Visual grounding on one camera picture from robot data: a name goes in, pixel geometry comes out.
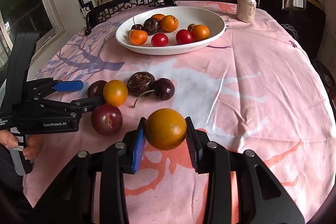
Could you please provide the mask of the person's left hand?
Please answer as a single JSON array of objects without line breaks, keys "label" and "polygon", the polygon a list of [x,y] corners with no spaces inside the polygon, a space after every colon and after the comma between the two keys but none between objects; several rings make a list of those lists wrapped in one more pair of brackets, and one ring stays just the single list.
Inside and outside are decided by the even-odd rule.
[{"label": "person's left hand", "polygon": [[[43,145],[44,137],[44,135],[31,135],[28,138],[28,145],[23,149],[23,156],[26,160],[35,160],[38,157]],[[0,141],[6,148],[18,147],[17,139],[8,130],[1,130]]]}]

